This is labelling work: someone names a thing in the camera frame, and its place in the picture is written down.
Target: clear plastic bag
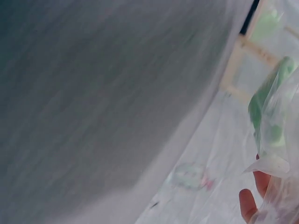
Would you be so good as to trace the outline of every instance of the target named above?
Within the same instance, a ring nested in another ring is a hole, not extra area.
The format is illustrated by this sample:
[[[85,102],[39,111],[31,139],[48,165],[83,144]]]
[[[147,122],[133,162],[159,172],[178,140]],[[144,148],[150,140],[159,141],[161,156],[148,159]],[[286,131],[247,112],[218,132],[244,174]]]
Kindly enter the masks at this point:
[[[296,68],[296,63],[285,57],[249,104],[260,159],[247,171],[272,175],[252,224],[299,223],[299,70]]]

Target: green plastic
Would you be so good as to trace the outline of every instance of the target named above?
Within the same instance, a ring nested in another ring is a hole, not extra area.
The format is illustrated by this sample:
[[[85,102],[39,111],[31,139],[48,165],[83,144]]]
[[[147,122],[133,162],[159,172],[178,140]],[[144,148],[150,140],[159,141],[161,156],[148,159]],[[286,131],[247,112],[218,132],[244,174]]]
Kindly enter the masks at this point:
[[[260,125],[262,119],[263,108],[267,106],[268,95],[273,95],[278,87],[296,70],[297,64],[290,57],[284,57],[278,64],[277,68],[267,77],[262,86],[251,98],[248,106],[250,120],[255,129],[254,137],[256,139],[258,154],[260,155]],[[280,146],[284,144],[284,135],[282,127],[273,125],[266,136],[268,142],[273,146]]]

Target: gray surface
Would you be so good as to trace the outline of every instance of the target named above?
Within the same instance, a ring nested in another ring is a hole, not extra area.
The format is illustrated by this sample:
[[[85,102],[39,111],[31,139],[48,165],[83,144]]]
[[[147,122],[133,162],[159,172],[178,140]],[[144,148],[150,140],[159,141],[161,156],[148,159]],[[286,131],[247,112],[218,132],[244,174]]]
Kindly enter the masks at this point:
[[[1,223],[133,223],[206,111],[244,2],[2,2]]]

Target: pink object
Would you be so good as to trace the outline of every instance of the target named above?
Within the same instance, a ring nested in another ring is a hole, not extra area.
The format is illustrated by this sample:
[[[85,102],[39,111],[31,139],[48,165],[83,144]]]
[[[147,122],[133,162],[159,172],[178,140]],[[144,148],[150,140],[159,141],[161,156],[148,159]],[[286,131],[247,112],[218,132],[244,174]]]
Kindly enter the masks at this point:
[[[207,190],[210,190],[214,184],[214,180],[210,180],[206,171],[201,180],[202,187],[206,187]]]

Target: hand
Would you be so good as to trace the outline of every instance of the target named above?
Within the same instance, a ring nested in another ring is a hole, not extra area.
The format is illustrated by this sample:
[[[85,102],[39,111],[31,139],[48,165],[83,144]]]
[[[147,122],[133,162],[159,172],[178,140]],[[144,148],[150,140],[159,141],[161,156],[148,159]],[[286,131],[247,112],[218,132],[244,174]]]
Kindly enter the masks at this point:
[[[260,171],[253,172],[256,181],[256,188],[262,198],[265,197],[271,176]],[[252,193],[248,189],[243,189],[239,193],[241,215],[246,223],[249,223],[252,216],[257,212],[256,202]]]

